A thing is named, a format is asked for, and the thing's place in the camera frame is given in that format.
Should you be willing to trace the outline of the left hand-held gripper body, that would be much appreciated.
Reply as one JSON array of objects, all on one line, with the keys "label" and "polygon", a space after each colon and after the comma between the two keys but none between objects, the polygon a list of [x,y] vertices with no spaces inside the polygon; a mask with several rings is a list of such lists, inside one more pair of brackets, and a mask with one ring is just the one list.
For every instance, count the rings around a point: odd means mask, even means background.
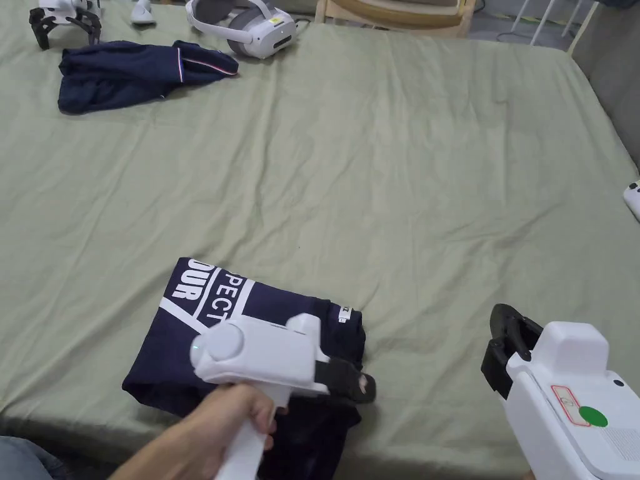
[{"label": "left hand-held gripper body", "polygon": [[302,313],[285,325],[236,316],[198,335],[191,345],[198,378],[249,384],[285,408],[293,396],[356,402],[356,368],[321,349],[321,321]]}]

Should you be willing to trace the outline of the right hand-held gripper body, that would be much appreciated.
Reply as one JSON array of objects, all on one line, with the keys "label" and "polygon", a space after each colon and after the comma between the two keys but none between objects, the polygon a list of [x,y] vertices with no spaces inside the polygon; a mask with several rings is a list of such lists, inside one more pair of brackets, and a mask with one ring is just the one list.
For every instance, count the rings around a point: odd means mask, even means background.
[{"label": "right hand-held gripper body", "polygon": [[489,341],[481,371],[536,479],[639,478],[639,397],[608,357],[585,323],[544,326],[531,361]]}]

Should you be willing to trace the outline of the person's left hand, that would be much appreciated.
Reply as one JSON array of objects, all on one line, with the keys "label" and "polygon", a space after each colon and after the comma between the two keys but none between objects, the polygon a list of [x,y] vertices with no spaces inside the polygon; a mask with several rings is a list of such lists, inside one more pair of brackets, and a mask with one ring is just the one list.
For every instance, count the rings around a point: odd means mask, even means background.
[{"label": "person's left hand", "polygon": [[271,449],[276,410],[254,386],[220,386],[161,435],[157,479],[213,479],[244,421],[266,435],[264,448]]}]

